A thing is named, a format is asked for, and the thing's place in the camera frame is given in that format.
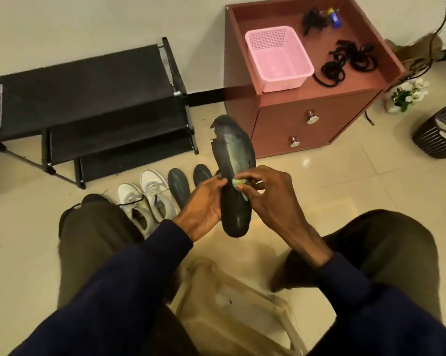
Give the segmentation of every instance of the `navy blue sleeve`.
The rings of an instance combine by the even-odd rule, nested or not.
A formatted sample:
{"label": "navy blue sleeve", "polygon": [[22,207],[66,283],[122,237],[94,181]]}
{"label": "navy blue sleeve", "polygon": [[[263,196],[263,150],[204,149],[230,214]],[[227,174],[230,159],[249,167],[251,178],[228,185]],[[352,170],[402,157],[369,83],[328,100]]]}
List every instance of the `navy blue sleeve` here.
{"label": "navy blue sleeve", "polygon": [[192,247],[182,229],[162,221],[145,242],[117,253],[11,355],[139,354],[162,305],[163,281]]}
{"label": "navy blue sleeve", "polygon": [[398,289],[369,281],[339,253],[319,270],[317,285],[337,314],[327,334],[337,336],[324,337],[328,345],[314,351],[331,349],[330,341],[346,337],[365,355],[446,355],[440,322]]}

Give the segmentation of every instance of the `beige plastic stool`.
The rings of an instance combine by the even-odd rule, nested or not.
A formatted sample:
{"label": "beige plastic stool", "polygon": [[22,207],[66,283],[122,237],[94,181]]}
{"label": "beige plastic stool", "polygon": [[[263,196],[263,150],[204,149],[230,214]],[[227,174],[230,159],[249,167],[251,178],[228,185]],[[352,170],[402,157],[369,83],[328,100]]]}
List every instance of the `beige plastic stool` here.
{"label": "beige plastic stool", "polygon": [[[285,348],[225,312],[216,302],[221,288],[230,287],[251,304],[271,314],[291,341]],[[267,356],[303,355],[307,349],[292,326],[289,307],[280,298],[270,301],[231,276],[221,272],[213,261],[200,258],[190,266],[170,309],[182,322],[202,355]]]}

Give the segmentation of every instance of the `black basket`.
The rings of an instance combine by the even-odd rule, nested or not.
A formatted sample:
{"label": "black basket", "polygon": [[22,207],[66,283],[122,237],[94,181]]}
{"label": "black basket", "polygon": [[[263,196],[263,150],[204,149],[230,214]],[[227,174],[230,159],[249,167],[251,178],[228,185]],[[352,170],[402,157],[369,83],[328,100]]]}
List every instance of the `black basket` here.
{"label": "black basket", "polygon": [[424,122],[412,140],[429,156],[446,158],[446,107]]}

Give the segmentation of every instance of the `tile floor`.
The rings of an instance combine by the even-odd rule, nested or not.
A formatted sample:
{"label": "tile floor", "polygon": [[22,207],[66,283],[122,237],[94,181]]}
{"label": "tile floor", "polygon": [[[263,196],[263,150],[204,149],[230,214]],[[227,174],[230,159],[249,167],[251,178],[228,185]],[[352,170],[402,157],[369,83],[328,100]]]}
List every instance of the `tile floor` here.
{"label": "tile floor", "polygon": [[[371,209],[406,213],[434,234],[440,253],[441,303],[446,325],[446,160],[433,160],[410,141],[410,133],[446,105],[446,62],[425,76],[430,95],[405,114],[385,114],[381,104],[369,109],[376,126],[362,117],[332,145],[258,160],[291,173],[308,220],[321,234],[333,232]],[[146,167],[166,174],[181,168],[191,179],[193,167],[216,170],[210,146],[213,119],[224,105],[192,108],[200,154],[188,152]],[[36,137],[9,143],[12,150],[39,158]],[[110,176],[79,190],[0,154],[0,355],[7,354],[55,310],[60,267],[57,226],[61,212],[85,193],[116,198],[123,181],[137,182],[144,167]],[[71,173],[70,165],[60,172]],[[220,226],[200,240],[184,260],[198,256],[215,260],[220,268],[248,285],[266,289],[267,281],[287,252],[287,246],[254,215],[241,239],[226,236]],[[323,335],[334,312],[317,289],[283,291],[293,321],[308,348]]]}

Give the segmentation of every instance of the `white wall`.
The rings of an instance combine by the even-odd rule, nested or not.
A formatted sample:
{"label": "white wall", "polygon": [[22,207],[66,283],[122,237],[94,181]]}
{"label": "white wall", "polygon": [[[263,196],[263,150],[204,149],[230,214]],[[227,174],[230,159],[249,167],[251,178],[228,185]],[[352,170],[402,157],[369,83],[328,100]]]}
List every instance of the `white wall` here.
{"label": "white wall", "polygon": [[[253,0],[0,0],[0,74],[159,42],[188,92],[223,86],[224,5]],[[438,27],[445,0],[357,0],[382,36],[407,44]],[[441,34],[446,45],[446,25]]]}

